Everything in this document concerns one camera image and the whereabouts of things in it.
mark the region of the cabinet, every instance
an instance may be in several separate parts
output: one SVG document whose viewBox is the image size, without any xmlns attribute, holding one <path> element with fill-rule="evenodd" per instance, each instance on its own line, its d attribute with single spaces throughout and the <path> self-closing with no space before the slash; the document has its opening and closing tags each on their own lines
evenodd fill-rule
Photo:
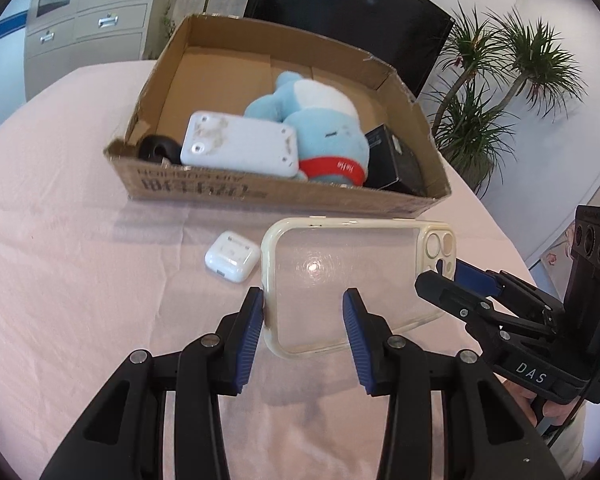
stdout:
<svg viewBox="0 0 600 480">
<path fill-rule="evenodd" d="M 157 57 L 175 0 L 32 0 L 27 13 L 25 90 L 31 99 L 90 64 Z"/>
</svg>

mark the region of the black tv screen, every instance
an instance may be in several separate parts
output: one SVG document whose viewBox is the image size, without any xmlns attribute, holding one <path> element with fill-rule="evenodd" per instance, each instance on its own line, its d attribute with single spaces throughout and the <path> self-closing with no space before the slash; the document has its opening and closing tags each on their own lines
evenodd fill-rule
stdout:
<svg viewBox="0 0 600 480">
<path fill-rule="evenodd" d="M 249 0 L 244 15 L 367 50 L 393 65 L 415 95 L 453 25 L 429 0 Z"/>
</svg>

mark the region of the stuffed animal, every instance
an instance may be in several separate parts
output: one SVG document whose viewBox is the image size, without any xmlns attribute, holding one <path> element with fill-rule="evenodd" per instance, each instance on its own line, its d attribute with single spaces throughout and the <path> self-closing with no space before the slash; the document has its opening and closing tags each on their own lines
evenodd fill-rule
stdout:
<svg viewBox="0 0 600 480">
<path fill-rule="evenodd" d="M 300 171 L 309 180 L 362 186 L 369 145 L 358 112 L 339 90 L 283 72 L 276 91 L 251 103 L 245 117 L 289 124 L 296 129 Z"/>
</svg>

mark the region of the metal bolt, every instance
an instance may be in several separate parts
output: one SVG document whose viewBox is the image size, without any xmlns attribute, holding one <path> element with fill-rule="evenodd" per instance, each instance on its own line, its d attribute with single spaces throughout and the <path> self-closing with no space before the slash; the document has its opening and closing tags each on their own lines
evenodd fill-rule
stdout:
<svg viewBox="0 0 600 480">
<path fill-rule="evenodd" d="M 473 350 L 462 350 L 460 352 L 460 360 L 469 365 L 474 364 L 478 360 L 478 354 Z"/>
<path fill-rule="evenodd" d="M 131 355 L 129 356 L 129 360 L 135 365 L 144 363 L 146 361 L 146 358 L 147 353 L 144 350 L 135 350 L 131 352 Z"/>
<path fill-rule="evenodd" d="M 386 343 L 391 348 L 404 348 L 407 345 L 407 340 L 401 335 L 392 335 L 387 338 Z"/>
<path fill-rule="evenodd" d="M 200 339 L 200 344 L 207 348 L 213 348 L 214 346 L 217 346 L 219 342 L 220 337 L 216 334 L 206 334 Z"/>
</svg>

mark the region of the black tape roll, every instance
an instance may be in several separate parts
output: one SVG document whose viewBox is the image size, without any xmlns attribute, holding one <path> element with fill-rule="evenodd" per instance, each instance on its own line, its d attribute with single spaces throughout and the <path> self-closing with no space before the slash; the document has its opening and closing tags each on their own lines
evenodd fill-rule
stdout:
<svg viewBox="0 0 600 480">
<path fill-rule="evenodd" d="M 138 158 L 147 160 L 148 162 L 156 162 L 161 164 L 166 158 L 171 164 L 181 164 L 180 146 L 175 140 L 162 135 L 146 136 L 140 143 L 138 149 Z"/>
</svg>

